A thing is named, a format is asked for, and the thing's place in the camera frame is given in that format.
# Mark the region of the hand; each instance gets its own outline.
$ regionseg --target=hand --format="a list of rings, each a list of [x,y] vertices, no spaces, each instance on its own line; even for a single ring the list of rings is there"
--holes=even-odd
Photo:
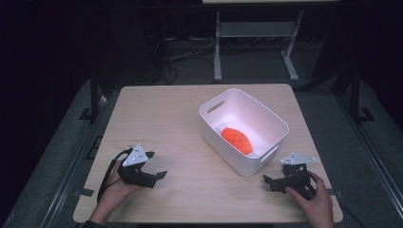
[[[106,186],[108,187],[102,194],[89,220],[106,225],[110,214],[112,214],[112,212],[132,193],[142,188],[141,186],[126,184],[120,180],[118,168],[121,163],[122,160],[116,161],[109,179],[106,182]]]
[[[317,193],[311,200],[305,199],[296,190],[290,187],[286,187],[285,191],[290,194],[302,208],[309,223],[314,228],[335,227],[333,222],[333,201],[327,192],[324,181],[315,173],[309,173],[317,183]]]

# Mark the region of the table top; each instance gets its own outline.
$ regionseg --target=table top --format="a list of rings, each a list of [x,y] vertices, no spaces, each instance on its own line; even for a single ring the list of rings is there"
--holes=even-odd
[[[250,178],[240,176],[204,140],[199,108],[229,88],[239,88],[278,114],[289,134],[274,157]],[[280,159],[298,152],[315,157],[308,170],[332,188],[317,149],[288,85],[156,85],[122,89],[106,128],[85,189],[74,212],[86,221],[96,205],[99,186],[112,159],[140,143],[155,156],[144,166],[151,174],[167,170],[154,188],[135,192],[109,221],[134,223],[282,223],[306,217],[287,194],[271,192],[262,175],[283,178]],[[342,213],[334,201],[335,222]]]

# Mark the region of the metal frame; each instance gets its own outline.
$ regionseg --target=metal frame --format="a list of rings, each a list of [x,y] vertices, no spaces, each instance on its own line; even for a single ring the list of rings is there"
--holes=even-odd
[[[214,81],[220,82],[222,80],[220,58],[221,37],[289,37],[290,42],[287,49],[281,51],[281,57],[291,81],[297,81],[298,76],[290,56],[297,39],[303,13],[304,10],[299,10],[294,22],[222,23],[220,12],[218,11],[216,20],[216,51],[214,53]]]

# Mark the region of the sleeve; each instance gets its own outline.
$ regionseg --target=sleeve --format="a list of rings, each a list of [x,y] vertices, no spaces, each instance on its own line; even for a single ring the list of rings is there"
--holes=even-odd
[[[87,220],[86,223],[84,223],[83,228],[106,228],[106,226]]]

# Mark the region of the orange object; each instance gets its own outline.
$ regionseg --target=orange object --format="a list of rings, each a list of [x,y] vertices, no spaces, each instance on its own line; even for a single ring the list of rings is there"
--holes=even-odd
[[[222,137],[239,150],[243,155],[252,152],[252,145],[248,138],[237,129],[225,127],[221,132]]]

